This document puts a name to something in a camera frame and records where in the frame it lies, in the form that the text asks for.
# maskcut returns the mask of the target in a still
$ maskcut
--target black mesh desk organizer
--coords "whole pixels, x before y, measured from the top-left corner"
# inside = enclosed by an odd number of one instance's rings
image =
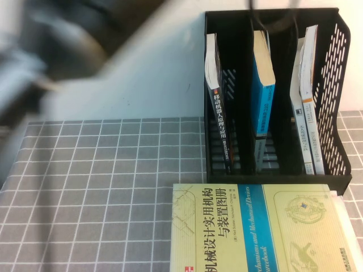
[[[306,8],[296,13],[296,23],[270,35],[271,59],[276,78],[263,173],[255,174],[250,136],[250,89],[253,31],[261,29],[249,11],[211,11],[205,15],[205,34],[217,33],[224,80],[233,87],[226,101],[227,117],[233,124],[234,170],[227,175],[222,145],[214,120],[208,88],[205,93],[206,171],[211,183],[328,184],[342,195],[352,178],[351,165],[337,132],[337,114],[350,33],[336,8]],[[274,22],[287,10],[259,10],[263,23]],[[292,124],[290,81],[297,40],[306,27],[318,24],[314,70],[314,103],[326,175],[305,174],[298,135]]]

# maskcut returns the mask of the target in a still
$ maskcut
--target red logo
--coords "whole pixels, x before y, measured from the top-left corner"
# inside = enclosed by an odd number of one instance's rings
[[[185,267],[185,272],[194,272],[194,267],[193,266],[186,266]]]

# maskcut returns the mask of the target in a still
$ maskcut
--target gray checkered tablecloth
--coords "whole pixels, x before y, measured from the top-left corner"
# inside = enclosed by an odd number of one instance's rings
[[[341,114],[363,247],[363,118]],[[202,118],[30,123],[0,192],[0,271],[169,272],[172,185],[204,181]]]

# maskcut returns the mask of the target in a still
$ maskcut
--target blue stripe on book cover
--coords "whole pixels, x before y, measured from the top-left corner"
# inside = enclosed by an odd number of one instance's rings
[[[278,272],[262,185],[238,185],[248,272]]]
[[[251,118],[254,133],[257,137],[265,136],[267,134],[274,90],[275,85],[263,86],[261,84],[256,59],[254,57],[251,90]]]

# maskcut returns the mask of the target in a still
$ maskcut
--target yellow book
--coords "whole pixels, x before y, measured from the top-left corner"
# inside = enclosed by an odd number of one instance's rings
[[[327,185],[175,184],[170,272],[357,271]]]

